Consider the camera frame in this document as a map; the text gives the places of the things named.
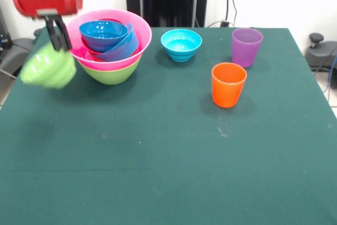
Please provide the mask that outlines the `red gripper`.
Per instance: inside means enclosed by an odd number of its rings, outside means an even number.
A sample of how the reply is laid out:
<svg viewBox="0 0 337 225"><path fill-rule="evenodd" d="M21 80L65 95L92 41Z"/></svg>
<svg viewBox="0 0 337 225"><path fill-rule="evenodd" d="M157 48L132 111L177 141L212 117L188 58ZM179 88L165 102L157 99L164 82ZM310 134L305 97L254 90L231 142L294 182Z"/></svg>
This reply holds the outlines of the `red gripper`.
<svg viewBox="0 0 337 225"><path fill-rule="evenodd" d="M17 11L26 17L44 17L52 46L56 51L72 49L66 25L61 16L76 14L83 7L83 0L13 0ZM60 34L57 35L54 23Z"/></svg>

